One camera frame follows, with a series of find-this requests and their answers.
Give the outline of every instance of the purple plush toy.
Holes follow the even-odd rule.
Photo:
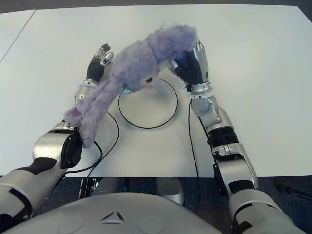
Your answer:
[[[172,59],[182,59],[196,44],[197,34],[189,26],[159,29],[145,40],[137,41],[120,52],[113,64],[112,77],[102,82],[85,99],[66,112],[64,120],[80,128],[85,148],[95,139],[98,125],[123,88],[142,89]]]

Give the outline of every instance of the silver metal panel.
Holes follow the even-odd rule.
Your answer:
[[[93,196],[39,215],[6,234],[220,234],[185,207],[156,195]]]

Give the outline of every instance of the black joint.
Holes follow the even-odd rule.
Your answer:
[[[64,142],[61,153],[61,168],[75,167],[81,159],[82,142],[80,134],[70,134]]]
[[[239,180],[229,183],[229,188],[232,194],[245,189],[255,189],[253,183],[250,180]]]
[[[87,79],[91,79],[99,83],[102,79],[102,76],[104,75],[104,69],[105,68],[100,64],[99,61],[91,62],[87,70]]]
[[[223,196],[227,196],[228,193],[226,191],[224,181],[223,181],[223,178],[222,178],[222,175],[221,175],[221,172],[220,172],[218,165],[214,164],[213,169],[214,169],[214,178],[215,178],[219,193]]]
[[[192,90],[190,85],[187,85],[185,88],[187,92],[190,92]]]
[[[211,148],[233,143],[239,141],[232,127],[216,128],[208,132],[208,144]]]
[[[48,171],[54,167],[56,160],[49,157],[38,157],[35,158],[33,163],[28,167],[17,168],[17,170],[24,170],[31,172],[34,175],[37,175],[41,172]]]

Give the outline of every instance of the black wire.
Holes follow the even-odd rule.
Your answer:
[[[194,164],[195,164],[195,168],[196,168],[196,174],[197,174],[198,200],[197,200],[197,205],[196,205],[196,208],[195,208],[195,214],[196,214],[197,211],[198,211],[199,205],[200,205],[200,200],[201,200],[201,189],[200,189],[200,181],[199,181],[198,168],[197,168],[197,163],[196,163],[196,160],[195,160],[193,142],[192,142],[192,137],[191,137],[191,128],[190,128],[190,109],[191,109],[191,103],[192,103],[192,100],[190,101],[190,104],[189,104],[188,125],[189,125],[189,136],[190,136],[190,142],[191,142],[191,148],[192,148],[192,155],[193,155]]]
[[[135,127],[138,127],[138,128],[142,128],[142,129],[154,129],[154,128],[159,128],[159,127],[165,125],[166,123],[168,123],[168,122],[175,116],[176,111],[177,111],[177,106],[178,106],[178,98],[177,98],[176,90],[174,89],[174,87],[173,87],[171,84],[169,84],[169,86],[173,89],[173,91],[174,91],[174,93],[175,93],[175,96],[176,96],[176,107],[175,107],[175,112],[172,114],[172,116],[171,116],[166,122],[162,123],[161,125],[155,126],[155,127],[141,127],[141,126],[135,125],[134,123],[132,123],[132,122],[130,122],[129,120],[127,120],[126,116],[123,115],[123,113],[122,113],[122,111],[121,111],[121,108],[120,108],[120,97],[121,97],[121,95],[119,95],[119,97],[118,97],[118,108],[119,108],[119,111],[120,111],[122,117],[123,117],[128,123],[130,123],[131,125],[133,125],[133,126],[135,126]]]
[[[189,117],[188,117],[189,136],[190,136],[190,142],[191,142],[191,148],[192,148],[192,154],[193,154],[194,164],[195,164],[195,168],[196,168],[196,174],[197,174],[197,178],[199,178],[197,163],[196,163],[196,159],[195,159],[195,155],[194,155],[193,142],[192,142],[192,137],[191,137],[191,128],[190,128],[190,109],[191,109],[191,103],[192,103],[192,100],[190,101],[190,104],[189,104]]]
[[[115,118],[114,118],[109,112],[107,112],[107,114],[109,114],[109,115],[112,117],[113,121],[115,122],[115,124],[116,124],[116,126],[117,126],[117,129],[118,129],[118,135],[117,135],[116,141],[114,142],[113,146],[109,149],[109,151],[108,151],[104,156],[103,156],[103,151],[102,151],[101,147],[100,147],[96,142],[94,142],[95,145],[98,147],[98,149],[99,149],[99,151],[100,151],[100,153],[101,153],[101,156],[100,156],[99,160],[95,162],[93,168],[91,169],[91,171],[89,172],[88,176],[86,177],[86,187],[85,187],[86,189],[85,189],[85,193],[84,193],[85,195],[86,195],[87,187],[88,187],[88,178],[90,177],[92,171],[93,171],[94,168],[95,168],[96,166],[98,166],[98,165],[103,161],[103,159],[105,159],[105,157],[112,151],[112,149],[115,147],[115,145],[117,144],[117,142],[118,142],[118,140],[119,140],[119,135],[120,135],[119,125],[118,125],[117,121],[115,120]]]

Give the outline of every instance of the gray carpet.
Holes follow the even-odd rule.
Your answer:
[[[62,181],[37,212],[37,215],[77,200],[80,181],[80,178],[66,178]],[[185,207],[194,212],[199,198],[197,179],[181,178],[180,181],[185,194]],[[260,189],[270,195],[299,228],[312,234],[312,201],[293,195],[281,194],[275,188],[277,183],[312,194],[312,176],[259,179]],[[201,178],[200,190],[201,199],[197,214],[223,233],[229,234],[231,229],[227,199],[219,195],[215,180],[212,178]],[[130,191],[156,194],[154,182],[151,178],[131,178]]]

